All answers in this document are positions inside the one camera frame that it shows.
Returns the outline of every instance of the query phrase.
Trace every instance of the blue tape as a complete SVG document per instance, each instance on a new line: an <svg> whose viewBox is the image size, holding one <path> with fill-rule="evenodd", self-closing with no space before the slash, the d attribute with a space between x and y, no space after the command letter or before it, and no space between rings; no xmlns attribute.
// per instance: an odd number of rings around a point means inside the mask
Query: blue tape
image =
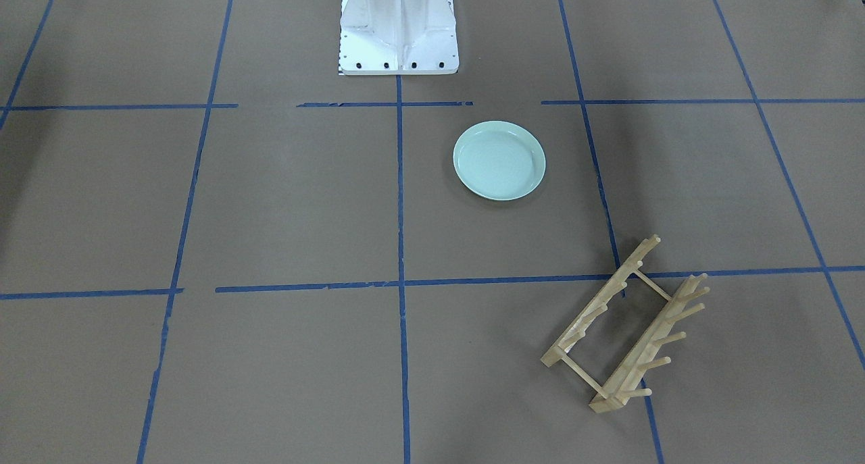
<svg viewBox="0 0 865 464"><path fill-rule="evenodd" d="M189 183L189 195L186 199L186 211L183 214L183 225L180 230L180 240L177 243L177 258L174 265L174 272L171 276L171 288L177 287L177 280L180 278L180 267L183 259L183 249L186 245L186 235L189 232L189 218L192 216L192 203L195 201L195 185L198 183L198 171L201 167L201 154L204 151L204 142L207 138L207 127L210 123L210 112L214 104L214 95L216 95L216 82L219 80L219 69L222 64L222 51L225 49L225 38L228 34L228 23L231 20L231 8L234 0L228 0L225 9L225 18L222 21L222 33L220 33L219 47L216 49L216 61L214 62L214 72L210 79L210 92L207 95L207 107L204 109L204 121L201 123L201 135L198 138L198 150L195 153L195 166L192 171L192 180ZM165 357L165 347L168 343L169 319L174 308L175 294L168 296L168 301L165 304L165 316L163 319L162 339L159 345L159 362L157 369L153 372L151 381L151 393L147 402L147 411L145 412L145 422L141 428L141 442L139 443L139 453L136 459L136 464L143 464L145 461L145 453L147 451L147 439L149 431L151 431L151 420L153 418L153 409L155 400L157 400L157 391L159 390L159 379L162 374L162 365Z"/></svg>
<svg viewBox="0 0 865 464"><path fill-rule="evenodd" d="M862 272L865 265L828 267L831 272ZM765 274L809 274L822 273L821 267L782 267L751 268L732 270L693 270L670 272L646 272L651 278L684 278L705 273L709 276L765 276ZM545 283L545 282L586 282L586 280L607 280L612 274L562 274L561 276L497 276L481 278L437 278L405 280L405 286L442 286L442 285L492 285L497 283ZM295 283L284 285L244 285L217 286L217 294L229 292L289 292L299 290L324 290L346 288L387 288L399 286L399 280L377 280L376 282L331 282Z"/></svg>
<svg viewBox="0 0 865 464"><path fill-rule="evenodd" d="M442 107L473 105L472 101L303 102L296 107Z"/></svg>
<svg viewBox="0 0 865 464"><path fill-rule="evenodd" d="M844 267L826 267L830 272L865 272L865 265L847 265Z"/></svg>
<svg viewBox="0 0 865 464"><path fill-rule="evenodd" d="M405 237L403 231L404 199L402 163L402 76L396 76L396 184L397 184L397 260L399 264L399 355L402 368L402 459L412 461L412 433L408 405L408 335L405 322Z"/></svg>
<svg viewBox="0 0 865 464"><path fill-rule="evenodd" d="M54 109L65 111L93 110L127 110L127 109L230 109L240 106L236 102L217 104L82 104L82 105L50 105L50 106L13 106L12 111L49 111Z"/></svg>
<svg viewBox="0 0 865 464"><path fill-rule="evenodd" d="M859 356L859 363L862 366L862 369L865 369L865 356L862 354L862 345L859 344L859 338L856 337L856 331L854 331L852 324L847 317L847 311L844 309L844 304L841 302L841 297L838 295L837 290L835 290L835 283L832 280L832 276L829 268L826 266L826 260L824 255L822 255L822 251L820 251L820 246L818 242L816 242L816 236L814 235L814 231L812 229L812 225L810 225L810 221L808 221L808 217L806 215L806 211L802 206L802 201L799 199L799 195L796 191L796 187L793 185L793 180L790 176L790 172L787 171L787 165L785 165L784 157L781 155L781 150L778 147L778 142L775 141L775 135L772 133L772 128L769 126L769 120L766 119L766 113L763 111L763 106L760 104L760 98L757 97L757 91L754 89L754 85L751 82L751 76L749 76L747 69L745 69L745 62L742 60L742 55L739 54L739 47L736 46L735 40L733 40L733 34L730 31L730 27L726 23L726 18L724 18L724 12L720 9L720 4L718 0L712 0L714 3L714 8L718 12L718 17L720 18L720 23L722 23L724 27L724 31L726 32L726 38L730 42L730 46L733 48L733 54L736 55L736 60L739 62L739 67L742 69L742 76L745 77L745 82L748 85L749 91L751 91L751 97L753 97L754 104L757 106L757 112L760 114L760 120L763 122L763 128L766 129L766 136L769 137L769 142L772 144L772 150L775 152L775 159L778 160L778 166L781 168L781 174L784 175L784 180L787 182L787 188L790 190L791 196L793 197L793 202L796 205L796 209L799 212L800 218L802 218L802 224L806 227L806 232L808 233L808 238L810 239L810 243L812 243L812 248L814 249L814 254L816 258L818 258L820 267L822 268L822 272L824 272L824 276L826 278L826 282L830 286L832 296L835 299L835 306L838 307L838 312L841 314L841 319L844 322L844 326L847 329L847 335L850 337L850 341L853 343L853 347L856 350L856 354Z"/></svg>
<svg viewBox="0 0 865 464"><path fill-rule="evenodd" d="M562 15L562 26L565 29L565 39L568 40L568 52L571 55L571 68L574 70L574 81L577 85L577 95L580 97L580 108L583 113L583 124L586 128L586 137L589 144L589 152L592 153L592 165L594 166L595 175L597 177L597 191L600 194L600 203L603 205L603 215L606 217L606 230L610 237L610 248L612 249L612 259L614 259L616 267L620 267L621 260L618 257L618 246L616 245L616 235L612 229L612 218L610 217L610 208L606 202L606 192L603 189L603 178L600 175L600 164L597 162L597 152L595 150L594 138L592 135L592 124L589 122L589 112L586 108L586 97L583 95L583 85L580 80L580 69L577 67L577 55L574 52L574 42L571 40L571 29L568 26L568 16L565 14L565 2L559 0L559 12Z"/></svg>
<svg viewBox="0 0 865 464"><path fill-rule="evenodd" d="M645 275L651 278L682 278L685 276L698 276L699 274L709 276L754 276L755 274L802 274L822 273L821 267L789 267L789 268L752 268L742 270L697 270L683 272L654 272Z"/></svg>
<svg viewBox="0 0 865 464"><path fill-rule="evenodd" d="M6 124L6 118L9 117L9 111L12 108L12 104L15 103L15 96L18 95L18 89L21 88L21 81L24 79L24 73L27 72L27 66L30 65L30 58L33 57L33 51L36 49L36 44L39 43L39 37L43 35L45 22L49 19L52 6L53 0L49 0L45 6L43 17L39 20L39 25L36 28L33 40L27 48L27 54L25 54L24 61L21 63L21 69L18 70L18 76L16 76L15 83L12 85L12 92L9 93L9 99L6 100L6 107L3 108L3 113L0 113L0 129L3 129L3 125Z"/></svg>
<svg viewBox="0 0 865 464"><path fill-rule="evenodd" d="M750 99L645 99L645 100L546 100L541 101L544 106L560 106L560 105L603 105L603 104L750 104L753 100Z"/></svg>
<svg viewBox="0 0 865 464"><path fill-rule="evenodd" d="M865 102L865 98L806 98L806 99L760 99L765 103L820 104L820 103L855 103Z"/></svg>
<svg viewBox="0 0 865 464"><path fill-rule="evenodd" d="M646 388L646 380L640 379L640 387ZM664 464L664 449L661 449L661 436L658 434L658 423L655 421L655 408L651 403L651 396L646 396L646 416L649 418L649 428L651 428L651 439L655 444L655 456L658 458L658 464Z"/></svg>
<svg viewBox="0 0 865 464"><path fill-rule="evenodd" d="M82 292L27 292L27 294L0 294L0 301L38 299L81 299L84 297L130 297L135 295L180 294L182 288L150 288L145 290L91 290Z"/></svg>
<svg viewBox="0 0 865 464"><path fill-rule="evenodd" d="M341 283L297 283L294 285L246 285L217 286L217 294L238 294L238 292L293 292L299 290L338 290L344 288L382 288L398 286L399 282L341 282Z"/></svg>
<svg viewBox="0 0 865 464"><path fill-rule="evenodd" d="M609 274L575 274L574 276L503 276L489 278L441 278L432 280L406 280L406 286L434 285L490 285L495 283L580 282L606 280Z"/></svg>

